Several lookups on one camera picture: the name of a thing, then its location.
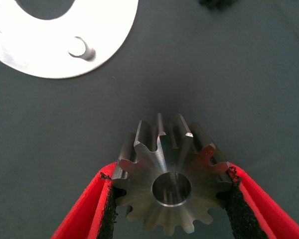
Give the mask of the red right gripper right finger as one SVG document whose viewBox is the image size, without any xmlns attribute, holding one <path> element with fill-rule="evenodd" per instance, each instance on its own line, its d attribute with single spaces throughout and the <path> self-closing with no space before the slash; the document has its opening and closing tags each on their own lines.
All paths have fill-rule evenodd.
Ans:
<svg viewBox="0 0 299 239">
<path fill-rule="evenodd" d="M 230 164 L 233 182 L 225 194 L 236 239 L 299 239 L 299 225 L 240 167 Z"/>
</svg>

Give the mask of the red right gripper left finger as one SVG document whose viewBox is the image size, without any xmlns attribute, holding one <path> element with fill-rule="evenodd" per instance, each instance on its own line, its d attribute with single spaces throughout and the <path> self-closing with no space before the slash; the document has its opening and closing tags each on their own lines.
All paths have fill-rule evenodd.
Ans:
<svg viewBox="0 0 299 239">
<path fill-rule="evenodd" d="M 101 234 L 115 167 L 113 162 L 97 172 L 53 233 L 53 239 L 96 239 Z"/>
</svg>

